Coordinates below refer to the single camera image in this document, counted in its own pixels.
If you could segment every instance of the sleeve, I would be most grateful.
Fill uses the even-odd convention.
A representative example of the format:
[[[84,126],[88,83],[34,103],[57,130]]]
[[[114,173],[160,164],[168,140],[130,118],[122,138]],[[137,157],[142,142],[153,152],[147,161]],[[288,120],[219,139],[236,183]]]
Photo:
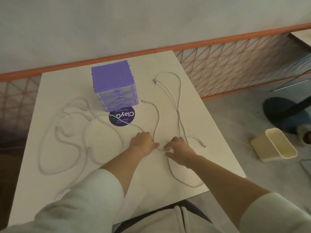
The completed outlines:
[[[112,232],[123,201],[118,179],[107,170],[97,169],[61,200],[45,206],[32,222],[11,226],[2,233]]]
[[[311,232],[311,217],[276,193],[266,194],[245,211],[241,233]]]

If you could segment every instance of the gray wall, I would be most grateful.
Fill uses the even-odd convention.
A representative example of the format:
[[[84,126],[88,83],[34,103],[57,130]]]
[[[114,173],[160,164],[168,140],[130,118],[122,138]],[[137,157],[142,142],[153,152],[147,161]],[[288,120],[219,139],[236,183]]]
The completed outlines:
[[[311,21],[311,0],[0,0],[0,73]]]

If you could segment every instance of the person's left arm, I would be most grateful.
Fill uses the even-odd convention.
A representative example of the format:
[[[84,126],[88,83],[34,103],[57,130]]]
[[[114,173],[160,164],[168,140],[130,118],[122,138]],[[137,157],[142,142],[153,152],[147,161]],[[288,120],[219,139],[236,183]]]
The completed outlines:
[[[61,200],[45,206],[32,222],[2,233],[111,232],[135,169],[159,145],[149,132],[138,133],[128,149],[91,172]]]

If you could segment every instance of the yellow trash bin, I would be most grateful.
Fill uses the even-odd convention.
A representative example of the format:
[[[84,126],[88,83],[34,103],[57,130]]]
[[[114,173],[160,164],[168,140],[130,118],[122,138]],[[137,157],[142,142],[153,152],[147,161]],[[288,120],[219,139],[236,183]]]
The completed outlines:
[[[264,133],[251,140],[251,145],[264,162],[289,159],[296,157],[298,154],[295,147],[278,128],[267,129]]]

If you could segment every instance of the round black base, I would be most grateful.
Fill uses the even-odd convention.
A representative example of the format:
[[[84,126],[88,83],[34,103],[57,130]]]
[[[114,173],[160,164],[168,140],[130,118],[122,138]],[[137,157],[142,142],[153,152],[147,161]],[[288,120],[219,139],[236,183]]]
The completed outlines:
[[[311,124],[311,118],[305,110],[301,110],[297,114],[283,119],[278,119],[276,116],[288,110],[293,105],[296,105],[296,103],[286,98],[271,97],[265,100],[262,107],[265,116],[275,127],[281,129],[283,132],[297,134],[297,126]]]

